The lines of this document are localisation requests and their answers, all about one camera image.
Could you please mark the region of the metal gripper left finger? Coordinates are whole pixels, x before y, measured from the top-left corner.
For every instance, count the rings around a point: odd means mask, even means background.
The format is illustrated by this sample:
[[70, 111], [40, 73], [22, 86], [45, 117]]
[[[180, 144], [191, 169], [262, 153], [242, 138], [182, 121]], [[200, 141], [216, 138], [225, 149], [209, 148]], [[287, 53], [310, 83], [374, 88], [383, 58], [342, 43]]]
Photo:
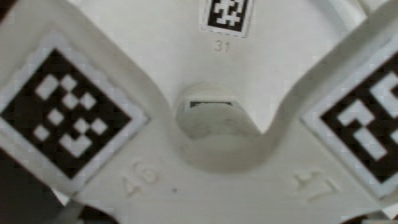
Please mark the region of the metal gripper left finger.
[[95, 207], [72, 201], [52, 224], [120, 224], [116, 218]]

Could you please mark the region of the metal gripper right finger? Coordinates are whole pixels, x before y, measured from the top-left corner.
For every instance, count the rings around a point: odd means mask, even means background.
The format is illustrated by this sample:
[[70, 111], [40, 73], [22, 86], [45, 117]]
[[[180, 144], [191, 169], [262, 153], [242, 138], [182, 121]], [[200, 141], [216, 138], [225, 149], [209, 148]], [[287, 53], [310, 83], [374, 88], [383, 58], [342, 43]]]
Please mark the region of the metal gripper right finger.
[[377, 210], [351, 217], [342, 224], [398, 224], [398, 210]]

